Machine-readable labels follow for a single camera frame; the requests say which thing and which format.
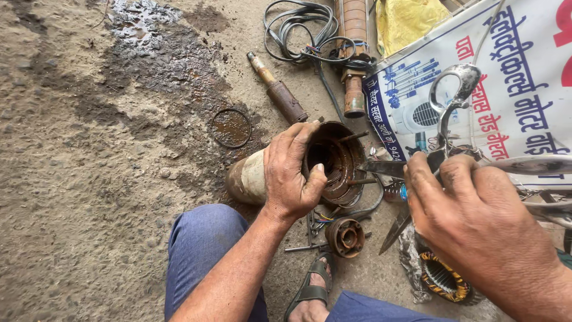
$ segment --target plastic sheet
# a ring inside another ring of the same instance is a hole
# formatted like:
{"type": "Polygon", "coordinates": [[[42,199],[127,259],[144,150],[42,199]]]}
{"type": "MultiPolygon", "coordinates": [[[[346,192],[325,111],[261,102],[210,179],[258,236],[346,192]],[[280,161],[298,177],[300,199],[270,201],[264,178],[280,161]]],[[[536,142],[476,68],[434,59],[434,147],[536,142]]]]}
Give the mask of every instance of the plastic sheet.
{"type": "Polygon", "coordinates": [[[413,303],[427,303],[432,294],[421,282],[421,264],[419,262],[418,243],[415,238],[415,228],[409,224],[399,235],[399,261],[407,272],[407,278],[413,288],[413,303]]]}
{"type": "Polygon", "coordinates": [[[449,15],[439,0],[378,0],[375,11],[378,51],[383,57],[423,37],[449,15]]]}

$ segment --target green sandal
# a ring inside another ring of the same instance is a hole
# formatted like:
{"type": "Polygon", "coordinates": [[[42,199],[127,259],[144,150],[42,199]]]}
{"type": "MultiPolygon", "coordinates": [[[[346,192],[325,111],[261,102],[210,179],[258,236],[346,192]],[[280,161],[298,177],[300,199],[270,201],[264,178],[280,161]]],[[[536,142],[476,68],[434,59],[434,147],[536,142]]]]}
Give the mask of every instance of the green sandal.
{"type": "Polygon", "coordinates": [[[332,289],[333,274],[334,274],[334,266],[333,266],[332,254],[326,252],[320,253],[318,257],[316,257],[314,262],[312,262],[312,266],[310,266],[308,273],[306,273],[306,278],[304,279],[302,286],[298,290],[298,293],[296,293],[294,299],[292,299],[292,302],[290,302],[290,305],[288,306],[288,309],[284,314],[284,322],[288,322],[290,314],[292,313],[292,311],[294,311],[296,306],[298,306],[298,304],[302,301],[322,300],[326,305],[328,305],[328,293],[332,289]],[[328,262],[332,278],[330,278],[328,273],[326,272],[325,269],[326,264],[323,261],[320,261],[320,259],[322,258],[325,258],[326,261],[328,262]],[[322,278],[325,281],[325,289],[321,286],[310,285],[310,277],[312,276],[312,273],[317,273],[322,276],[322,278]]]}

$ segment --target scissor handle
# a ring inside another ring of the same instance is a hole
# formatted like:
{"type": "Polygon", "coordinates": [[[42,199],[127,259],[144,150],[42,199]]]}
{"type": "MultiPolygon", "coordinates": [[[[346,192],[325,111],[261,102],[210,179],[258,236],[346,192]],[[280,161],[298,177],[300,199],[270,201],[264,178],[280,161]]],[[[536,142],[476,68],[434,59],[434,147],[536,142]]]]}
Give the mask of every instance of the scissor handle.
{"type": "Polygon", "coordinates": [[[431,89],[429,90],[429,102],[431,107],[437,112],[439,115],[443,114],[445,110],[449,109],[451,104],[456,103],[455,108],[467,108],[468,104],[462,104],[462,102],[466,101],[471,93],[475,90],[476,86],[479,84],[480,80],[480,69],[472,64],[457,64],[453,66],[449,66],[445,69],[431,84],[431,89]],[[453,97],[453,100],[449,103],[447,108],[441,105],[441,103],[437,102],[437,84],[439,81],[448,75],[456,76],[459,79],[460,86],[457,89],[457,93],[453,97]]]}
{"type": "Polygon", "coordinates": [[[431,89],[429,90],[429,104],[435,112],[439,115],[439,121],[437,122],[437,133],[438,133],[438,143],[439,146],[434,151],[445,151],[444,159],[447,159],[448,149],[448,128],[449,128],[449,116],[457,108],[468,108],[467,98],[471,95],[473,90],[479,84],[480,80],[480,69],[475,65],[471,64],[458,64],[453,65],[445,69],[431,84],[431,89]],[[447,76],[454,75],[459,79],[460,86],[457,93],[453,97],[453,100],[449,102],[447,108],[443,107],[439,102],[437,102],[436,89],[439,81],[447,76]]]}

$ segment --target yellow plastic bag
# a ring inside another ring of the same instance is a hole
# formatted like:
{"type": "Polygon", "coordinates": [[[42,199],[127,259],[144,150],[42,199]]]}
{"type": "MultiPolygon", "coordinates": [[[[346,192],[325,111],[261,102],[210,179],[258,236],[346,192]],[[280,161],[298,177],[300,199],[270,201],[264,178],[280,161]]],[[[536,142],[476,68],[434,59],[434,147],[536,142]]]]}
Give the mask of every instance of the yellow plastic bag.
{"type": "Polygon", "coordinates": [[[387,57],[416,41],[449,15],[439,0],[378,0],[378,51],[387,57]]]}

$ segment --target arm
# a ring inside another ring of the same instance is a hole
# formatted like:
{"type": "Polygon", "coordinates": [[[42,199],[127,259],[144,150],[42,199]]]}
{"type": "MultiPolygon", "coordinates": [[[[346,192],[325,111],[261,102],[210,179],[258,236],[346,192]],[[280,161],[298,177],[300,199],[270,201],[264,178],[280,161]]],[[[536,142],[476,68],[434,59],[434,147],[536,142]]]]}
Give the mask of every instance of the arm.
{"type": "Polygon", "coordinates": [[[264,150],[267,201],[233,248],[210,270],[171,318],[175,321],[245,321],[278,244],[314,208],[327,178],[324,166],[301,174],[309,138],[319,123],[297,123],[264,150]]]}
{"type": "Polygon", "coordinates": [[[518,321],[572,320],[572,270],[502,170],[454,156],[441,186],[423,153],[404,170],[415,230],[439,258],[518,321]]]}

